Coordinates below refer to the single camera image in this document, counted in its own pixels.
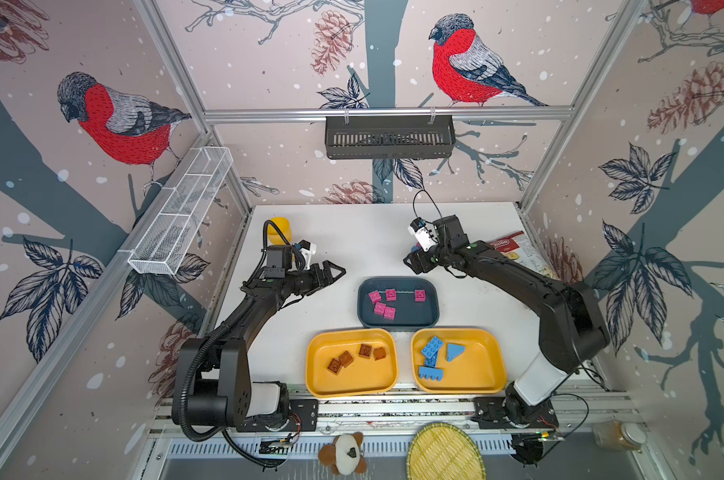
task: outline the yellow cup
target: yellow cup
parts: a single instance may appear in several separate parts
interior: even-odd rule
[[[279,227],[279,230],[282,231],[284,237],[287,238],[287,241],[291,243],[293,241],[293,231],[290,230],[290,221],[283,216],[275,216],[271,219],[271,221]],[[269,225],[266,233],[271,244],[284,245],[282,237],[279,236],[276,230],[274,230],[273,226]]]

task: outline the gray floor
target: gray floor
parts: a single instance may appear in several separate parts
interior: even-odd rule
[[[368,458],[367,473],[343,478],[374,480],[405,480],[405,457]],[[510,456],[485,456],[487,478],[508,480],[633,480],[642,478],[628,453],[607,452],[594,445],[589,433],[576,433],[547,456],[538,468],[524,468]],[[253,478],[257,480],[329,480],[334,476],[318,461],[294,460],[277,472],[261,472],[247,460],[169,460],[164,466],[162,480],[217,480]]]

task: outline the plush toy ear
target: plush toy ear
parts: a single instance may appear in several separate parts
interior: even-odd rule
[[[324,466],[335,465],[335,445],[325,445],[319,450],[319,461]]]
[[[365,473],[367,472],[367,462],[364,461],[364,457],[361,457],[359,459],[359,464],[357,465],[357,469],[354,470],[354,473]]]

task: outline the white jar lid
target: white jar lid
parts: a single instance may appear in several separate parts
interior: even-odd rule
[[[648,436],[642,427],[636,423],[626,422],[621,424],[621,433],[624,438],[635,445],[645,445],[648,440]]]

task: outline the yellow bamboo tray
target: yellow bamboo tray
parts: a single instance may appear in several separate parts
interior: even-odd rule
[[[359,345],[386,349],[386,358],[359,356]],[[354,361],[337,375],[327,369],[330,361],[348,350]],[[394,338],[383,329],[345,330],[320,333],[306,351],[306,387],[316,398],[382,393],[392,389],[399,378]]]
[[[439,349],[436,368],[444,371],[441,381],[421,379],[418,367],[424,364],[423,350],[434,335],[445,345]],[[447,344],[463,345],[465,351],[447,361]],[[498,340],[481,329],[423,329],[413,335],[413,375],[418,387],[428,393],[497,393],[506,386],[506,371]]]
[[[408,480],[485,480],[485,464],[471,437],[448,423],[415,435],[407,452]]]

